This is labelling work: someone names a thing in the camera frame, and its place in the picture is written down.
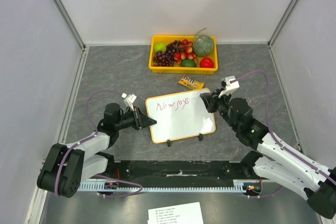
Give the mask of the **yellow framed whiteboard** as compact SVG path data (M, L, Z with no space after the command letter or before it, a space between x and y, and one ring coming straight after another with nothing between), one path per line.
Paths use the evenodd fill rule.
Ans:
M148 117L156 120L150 126L155 144L212 134L216 131L214 114L209 113L201 94L208 88L148 98L145 102Z

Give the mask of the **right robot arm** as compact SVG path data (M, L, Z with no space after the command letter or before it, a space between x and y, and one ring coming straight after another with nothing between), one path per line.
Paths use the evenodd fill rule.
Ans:
M219 113L238 140L252 148L240 166L245 178L257 175L270 179L301 196L319 215L327 219L335 216L335 169L319 164L278 138L253 117L245 99L221 95L219 91L200 97L209 113Z

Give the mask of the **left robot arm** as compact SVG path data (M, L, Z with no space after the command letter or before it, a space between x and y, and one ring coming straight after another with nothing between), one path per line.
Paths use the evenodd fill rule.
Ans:
M89 136L74 143L54 144L37 178L37 187L56 196L72 197L85 180L96 174L111 178L115 165L103 155L118 139L119 131L127 128L142 130L157 124L138 107L125 111L117 103L106 105L103 119Z

